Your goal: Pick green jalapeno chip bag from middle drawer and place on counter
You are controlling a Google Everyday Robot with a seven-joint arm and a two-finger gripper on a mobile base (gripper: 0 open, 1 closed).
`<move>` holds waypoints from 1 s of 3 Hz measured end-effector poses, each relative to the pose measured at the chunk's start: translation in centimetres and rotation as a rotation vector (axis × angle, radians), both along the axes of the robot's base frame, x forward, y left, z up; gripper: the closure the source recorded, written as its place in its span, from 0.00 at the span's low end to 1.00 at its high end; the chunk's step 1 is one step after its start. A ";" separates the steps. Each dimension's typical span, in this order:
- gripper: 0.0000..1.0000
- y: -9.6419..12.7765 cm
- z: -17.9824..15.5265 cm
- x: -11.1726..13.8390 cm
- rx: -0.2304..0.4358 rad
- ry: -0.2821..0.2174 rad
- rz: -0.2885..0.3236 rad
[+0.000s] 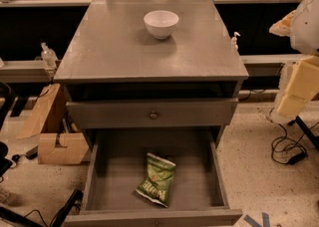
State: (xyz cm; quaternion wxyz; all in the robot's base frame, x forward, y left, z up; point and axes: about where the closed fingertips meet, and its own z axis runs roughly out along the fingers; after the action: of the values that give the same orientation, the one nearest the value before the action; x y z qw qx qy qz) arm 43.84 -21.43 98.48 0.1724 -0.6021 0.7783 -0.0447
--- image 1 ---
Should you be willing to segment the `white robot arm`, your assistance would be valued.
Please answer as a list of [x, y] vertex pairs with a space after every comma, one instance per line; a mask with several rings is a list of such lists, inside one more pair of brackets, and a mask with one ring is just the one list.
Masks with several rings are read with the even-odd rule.
[[304, 55], [292, 66], [289, 80], [280, 84], [272, 114], [277, 121], [293, 119], [319, 93], [319, 0], [303, 0], [269, 32], [289, 37], [291, 47]]

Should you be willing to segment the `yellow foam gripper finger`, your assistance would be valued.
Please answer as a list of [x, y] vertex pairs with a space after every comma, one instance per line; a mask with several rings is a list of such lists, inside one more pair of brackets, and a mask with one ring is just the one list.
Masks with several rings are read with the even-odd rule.
[[319, 93], [319, 57], [306, 56], [292, 67], [277, 112], [285, 117], [297, 116]]
[[269, 32], [273, 35], [277, 35], [280, 37], [289, 37], [291, 23], [292, 23], [292, 19], [293, 19], [294, 14], [295, 14], [295, 11], [291, 11], [289, 14], [287, 14], [281, 20], [274, 23], [269, 28]]

